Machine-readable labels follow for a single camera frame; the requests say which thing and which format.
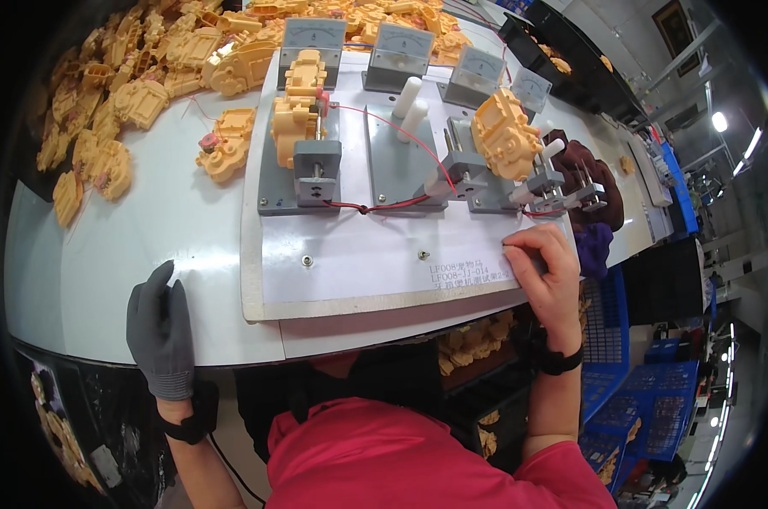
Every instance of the black wrist strap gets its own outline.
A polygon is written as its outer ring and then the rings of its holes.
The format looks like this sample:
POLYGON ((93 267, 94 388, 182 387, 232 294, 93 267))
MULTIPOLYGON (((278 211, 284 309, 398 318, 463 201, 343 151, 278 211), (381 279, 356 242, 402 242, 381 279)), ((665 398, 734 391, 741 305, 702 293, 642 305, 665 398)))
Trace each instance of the black wrist strap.
POLYGON ((180 421, 180 424, 167 422, 157 415, 157 427, 166 435, 190 445, 200 443, 203 438, 217 428, 217 408, 219 390, 214 382, 195 381, 192 408, 194 413, 180 421))
POLYGON ((568 357, 562 352, 552 352, 547 346, 547 331, 539 327, 539 324, 532 325, 527 336, 518 338, 515 348, 517 344, 524 345, 522 350, 530 358, 531 367, 538 368, 546 375, 558 376, 570 372, 582 363, 584 357, 584 346, 568 357))
POLYGON ((573 355, 565 357, 562 352, 552 352, 545 345, 545 350, 539 355, 539 369, 546 375, 559 376, 562 373, 572 372, 584 357, 584 346, 580 346, 573 355))

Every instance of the framed picture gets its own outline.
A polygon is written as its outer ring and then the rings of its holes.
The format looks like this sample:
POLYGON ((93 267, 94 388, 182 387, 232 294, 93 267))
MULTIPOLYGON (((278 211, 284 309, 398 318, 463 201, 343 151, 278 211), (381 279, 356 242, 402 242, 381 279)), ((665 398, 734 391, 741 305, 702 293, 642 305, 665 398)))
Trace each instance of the framed picture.
MULTIPOLYGON (((674 59, 681 51, 685 50, 693 41, 692 32, 689 30, 687 15, 679 0, 671 0, 658 12, 653 14, 653 21, 658 26, 658 31, 664 38, 667 49, 674 59)), ((701 64, 701 58, 695 53, 692 57, 678 67, 678 76, 693 70, 701 64)))

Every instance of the worker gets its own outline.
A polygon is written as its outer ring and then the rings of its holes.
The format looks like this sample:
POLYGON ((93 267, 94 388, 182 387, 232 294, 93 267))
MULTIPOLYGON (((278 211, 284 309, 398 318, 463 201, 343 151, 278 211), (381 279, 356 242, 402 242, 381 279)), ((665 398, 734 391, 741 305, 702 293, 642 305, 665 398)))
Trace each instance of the worker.
MULTIPOLYGON (((547 331, 548 349, 561 352, 550 356, 559 363, 551 361, 556 365, 543 367, 533 382, 523 462, 514 475, 466 450, 437 419, 406 406, 346 397, 273 420, 267 439, 269 509, 615 507, 576 443, 582 353, 577 259, 550 223, 506 237, 503 251, 547 331), (530 252, 547 262, 546 274, 534 268, 530 252)), ((169 447, 192 504, 243 507, 226 466, 195 433, 200 423, 190 399, 192 332, 183 283, 166 286, 173 271, 168 261, 133 289, 126 341, 168 424, 169 447)))

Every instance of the purple cloth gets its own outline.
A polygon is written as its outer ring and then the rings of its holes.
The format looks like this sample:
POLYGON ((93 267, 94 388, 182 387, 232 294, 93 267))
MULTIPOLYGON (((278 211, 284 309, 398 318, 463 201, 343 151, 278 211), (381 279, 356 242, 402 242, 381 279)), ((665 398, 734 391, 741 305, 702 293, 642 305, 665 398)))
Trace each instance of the purple cloth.
POLYGON ((585 225, 582 233, 573 233, 573 239, 576 240, 582 275, 602 280, 607 275, 607 256, 610 254, 613 230, 602 222, 594 222, 585 225))

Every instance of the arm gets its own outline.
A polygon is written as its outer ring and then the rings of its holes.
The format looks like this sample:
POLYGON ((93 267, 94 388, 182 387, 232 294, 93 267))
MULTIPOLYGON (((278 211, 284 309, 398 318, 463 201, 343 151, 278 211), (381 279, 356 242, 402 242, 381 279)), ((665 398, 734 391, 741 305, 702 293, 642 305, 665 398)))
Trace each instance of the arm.
MULTIPOLYGON (((192 402, 166 402, 158 398, 157 411, 165 421, 180 424, 192 415, 192 402)), ((167 436, 166 441, 172 451, 180 480, 194 507, 245 507, 234 480, 208 440, 190 445, 167 436)))
MULTIPOLYGON (((174 262, 166 261, 132 290, 126 308, 126 344, 161 417, 180 424, 194 413, 194 346, 183 283, 177 280, 171 288, 166 286, 174 271, 174 262)), ((207 440, 190 445, 167 436, 166 441, 195 507, 245 507, 234 480, 207 440)))
MULTIPOLYGON (((573 355, 582 346, 579 325, 579 268, 561 230, 555 225, 524 229, 503 240, 514 275, 528 296, 533 312, 547 329, 548 348, 573 355), (539 250, 548 266, 542 276, 526 250, 539 250)), ((539 373, 531 389, 528 437, 523 458, 559 442, 575 442, 579 428, 582 367, 559 376, 539 373)))

